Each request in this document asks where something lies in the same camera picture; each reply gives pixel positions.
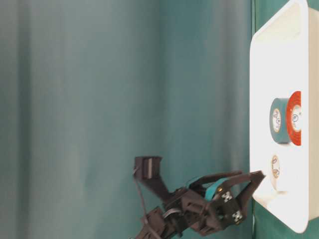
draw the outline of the tape roll core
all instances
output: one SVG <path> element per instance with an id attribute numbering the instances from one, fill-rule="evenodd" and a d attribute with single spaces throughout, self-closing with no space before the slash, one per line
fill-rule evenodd
<path id="1" fill-rule="evenodd" d="M 302 126 L 302 111 L 301 111 L 301 92 L 294 92 L 287 104 L 287 132 L 291 141 L 297 145 L 301 145 L 301 126 Z"/>
<path id="2" fill-rule="evenodd" d="M 270 107 L 269 127 L 273 140 L 277 143 L 289 143 L 290 138 L 286 125 L 288 98 L 275 98 Z"/>

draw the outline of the teal part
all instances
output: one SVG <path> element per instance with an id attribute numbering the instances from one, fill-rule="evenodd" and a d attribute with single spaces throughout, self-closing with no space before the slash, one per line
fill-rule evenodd
<path id="1" fill-rule="evenodd" d="M 286 109 L 287 109 L 287 103 L 288 103 L 288 98 L 275 98 L 273 103 L 271 104 L 270 107 L 270 112 L 269 112 L 269 128 L 271 132 L 271 136 L 273 140 L 277 143 L 289 143 L 290 138 L 288 135 L 287 131 L 287 124 L 286 124 Z M 278 132 L 274 130 L 274 125 L 273 125 L 273 112 L 275 109 L 278 109 L 280 112 L 280 127 Z"/>
<path id="2" fill-rule="evenodd" d="M 198 177 L 194 177 L 194 178 L 192 178 L 191 180 L 189 180 L 187 183 L 186 183 L 186 188 L 189 188 L 189 186 L 193 183 L 193 182 L 195 182 L 196 180 L 198 180 L 198 179 L 200 179 L 201 177 L 200 176 L 198 176 Z"/>
<path id="3" fill-rule="evenodd" d="M 217 187 L 222 184 L 223 182 L 225 182 L 228 178 L 221 178 L 219 180 L 217 180 L 214 184 L 210 185 L 207 189 L 206 189 L 206 193 L 205 193 L 205 199 L 210 201 L 213 196 L 215 195 L 216 189 Z"/>

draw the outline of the robotic arm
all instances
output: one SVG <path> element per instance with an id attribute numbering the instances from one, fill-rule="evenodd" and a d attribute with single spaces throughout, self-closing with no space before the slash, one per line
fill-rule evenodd
<path id="1" fill-rule="evenodd" d="M 163 202 L 163 212 L 156 207 L 142 218 L 144 227 L 136 239 L 170 239 L 187 228 L 202 236 L 242 223 L 247 204 L 264 179 L 261 171 L 219 173 L 198 178 L 188 187 L 170 193 L 160 177 L 161 157 L 135 158 L 134 178 L 153 191 Z M 231 192 L 236 184 L 248 183 L 237 197 Z"/>

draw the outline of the teal tape roll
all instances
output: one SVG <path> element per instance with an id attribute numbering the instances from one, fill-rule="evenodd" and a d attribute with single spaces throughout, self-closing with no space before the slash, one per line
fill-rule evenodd
<path id="1" fill-rule="evenodd" d="M 270 132 L 273 140 L 277 143 L 290 142 L 286 125 L 286 109 L 288 100 L 288 98 L 275 98 L 270 107 Z"/>

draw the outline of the white tray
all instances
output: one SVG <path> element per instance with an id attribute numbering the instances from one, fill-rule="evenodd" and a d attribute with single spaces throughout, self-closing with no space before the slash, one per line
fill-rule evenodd
<path id="1" fill-rule="evenodd" d="M 302 95 L 302 145 L 275 143 L 274 98 Z M 275 190 L 274 155 L 280 162 Z M 290 0 L 253 36 L 250 48 L 250 170 L 266 178 L 254 199 L 297 233 L 319 216 L 319 12 Z"/>

